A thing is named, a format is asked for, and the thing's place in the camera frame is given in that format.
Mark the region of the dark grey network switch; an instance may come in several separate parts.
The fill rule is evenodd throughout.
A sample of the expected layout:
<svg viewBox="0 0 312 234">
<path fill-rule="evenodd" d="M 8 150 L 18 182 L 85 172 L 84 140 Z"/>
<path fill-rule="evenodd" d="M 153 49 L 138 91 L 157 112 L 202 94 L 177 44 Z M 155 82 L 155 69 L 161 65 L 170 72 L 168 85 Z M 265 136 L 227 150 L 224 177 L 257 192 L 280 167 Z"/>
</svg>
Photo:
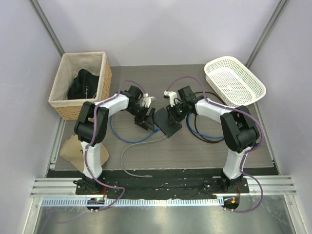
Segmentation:
<svg viewBox="0 0 312 234">
<path fill-rule="evenodd" d="M 171 122 L 165 108 L 161 108 L 154 113 L 154 123 L 167 138 L 172 137 L 182 128 L 180 123 Z"/>
</svg>

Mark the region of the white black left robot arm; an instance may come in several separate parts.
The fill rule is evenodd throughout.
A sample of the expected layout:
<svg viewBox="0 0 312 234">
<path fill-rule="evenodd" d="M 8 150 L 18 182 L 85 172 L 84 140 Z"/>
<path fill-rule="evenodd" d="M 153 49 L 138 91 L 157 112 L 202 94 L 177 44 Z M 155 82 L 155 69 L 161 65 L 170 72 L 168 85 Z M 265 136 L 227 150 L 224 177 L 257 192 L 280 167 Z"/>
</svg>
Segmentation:
<svg viewBox="0 0 312 234">
<path fill-rule="evenodd" d="M 112 97 L 99 102 L 83 103 L 74 132 L 82 146 L 83 175 L 73 181 L 77 195 L 100 194 L 104 189 L 101 178 L 101 146 L 107 132 L 109 117 L 119 111 L 127 111 L 135 117 L 135 124 L 145 130 L 155 131 L 151 104 L 155 97 L 144 93 L 139 87 L 130 86 L 126 91 L 119 90 Z"/>
</svg>

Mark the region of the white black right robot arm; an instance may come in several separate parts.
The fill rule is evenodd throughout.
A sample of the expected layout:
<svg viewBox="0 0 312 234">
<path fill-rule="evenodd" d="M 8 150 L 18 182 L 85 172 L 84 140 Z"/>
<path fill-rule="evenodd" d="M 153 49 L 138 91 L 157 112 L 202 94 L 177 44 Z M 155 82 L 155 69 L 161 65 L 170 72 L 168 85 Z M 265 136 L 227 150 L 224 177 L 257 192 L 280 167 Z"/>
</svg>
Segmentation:
<svg viewBox="0 0 312 234">
<path fill-rule="evenodd" d="M 248 152 L 260 137 L 256 119 L 246 106 L 233 108 L 196 96 L 190 86 L 178 92 L 164 91 L 170 104 L 166 107 L 168 124 L 180 123 L 188 114 L 208 117 L 221 124 L 223 139 L 228 147 L 226 164 L 220 173 L 220 188 L 230 193 L 243 178 L 243 166 Z"/>
</svg>

